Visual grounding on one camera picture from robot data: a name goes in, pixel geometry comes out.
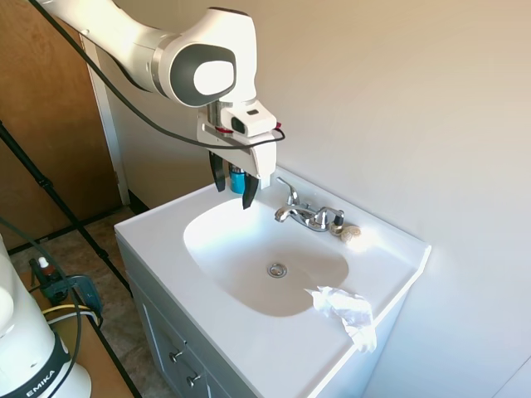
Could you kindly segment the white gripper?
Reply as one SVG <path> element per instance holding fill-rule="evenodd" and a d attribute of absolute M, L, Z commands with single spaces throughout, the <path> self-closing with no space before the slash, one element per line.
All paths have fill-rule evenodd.
<path fill-rule="evenodd" d="M 208 145 L 226 146 L 228 149 L 212 149 L 208 154 L 213 181 L 218 192 L 226 188 L 224 159 L 247 172 L 244 176 L 242 207 L 248 209 L 256 195 L 259 179 L 269 177 L 276 167 L 276 143 L 273 133 L 247 137 L 241 133 L 220 133 L 205 119 L 197 120 L 197 140 Z"/>

